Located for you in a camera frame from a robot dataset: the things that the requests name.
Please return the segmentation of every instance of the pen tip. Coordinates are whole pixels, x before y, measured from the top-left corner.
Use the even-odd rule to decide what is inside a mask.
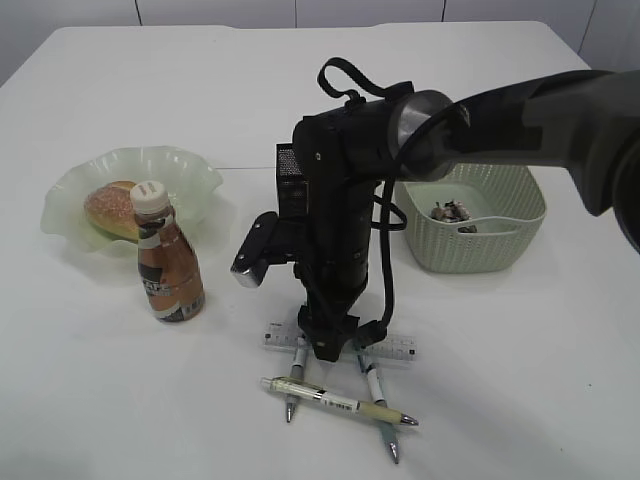
[[[391,453],[391,458],[393,458],[393,463],[398,465],[400,463],[400,452],[398,452],[398,445],[393,442],[390,443],[389,452]]]
[[[288,403],[287,404],[287,423],[291,423],[291,420],[293,419],[293,413],[296,410],[296,406]]]
[[[409,415],[405,415],[404,413],[402,414],[402,418],[400,419],[400,423],[402,425],[411,425],[411,426],[418,426],[419,425],[418,421],[415,418],[410,417]]]

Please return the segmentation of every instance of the bun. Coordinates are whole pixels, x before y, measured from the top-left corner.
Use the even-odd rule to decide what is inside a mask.
[[[135,185],[135,182],[121,180],[91,193],[84,201],[89,222],[119,237],[138,241],[138,225],[133,218],[129,197]]]

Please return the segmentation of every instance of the white wall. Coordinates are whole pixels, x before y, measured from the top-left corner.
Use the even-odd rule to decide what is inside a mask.
[[[439,22],[444,0],[297,0],[298,27]]]
[[[594,2],[595,0],[447,0],[445,20],[539,20],[549,25],[577,52]]]
[[[598,0],[580,56],[592,68],[640,69],[640,0]]]
[[[0,85],[54,30],[138,25],[133,0],[0,0]]]
[[[138,0],[138,7],[144,25],[293,28],[296,24],[295,0]]]

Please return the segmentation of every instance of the pen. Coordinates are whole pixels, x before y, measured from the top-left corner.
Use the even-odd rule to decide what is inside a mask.
[[[290,378],[295,378],[296,380],[304,380],[304,367],[307,362],[307,354],[309,352],[309,348],[307,345],[307,341],[304,339],[304,336],[300,335],[296,340],[296,353],[293,355],[293,364],[291,365],[291,373],[289,374]],[[286,413],[287,413],[287,423],[291,422],[293,418],[293,414],[296,412],[296,407],[298,406],[298,400],[300,397],[297,395],[287,394],[285,397],[285,405],[286,405]]]
[[[373,403],[386,407],[387,401],[384,399],[384,394],[382,393],[377,365],[364,353],[358,353],[358,363],[360,364],[360,370],[367,377]],[[389,422],[383,422],[382,420],[376,420],[376,424],[382,436],[382,441],[389,449],[389,455],[391,455],[393,463],[397,465],[400,463],[400,450],[398,448],[398,437],[396,436],[395,428],[393,428],[393,425]]]
[[[362,415],[375,420],[398,425],[418,425],[415,418],[410,417],[398,410],[382,407],[371,402],[353,400],[351,398],[327,392],[322,387],[317,387],[301,380],[290,377],[262,378],[261,384],[264,388],[272,392],[290,393],[305,400],[316,401],[326,407],[341,410],[352,415]]]

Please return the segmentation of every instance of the ruler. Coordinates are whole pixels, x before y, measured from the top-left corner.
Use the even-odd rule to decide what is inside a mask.
[[[264,346],[293,352],[297,345],[296,339],[300,335],[302,330],[295,322],[270,322],[264,333]],[[349,344],[345,346],[343,352],[355,355],[354,349],[350,348]],[[370,345],[365,351],[376,358],[411,361],[415,360],[418,347],[416,339],[410,335],[389,333],[383,341]]]

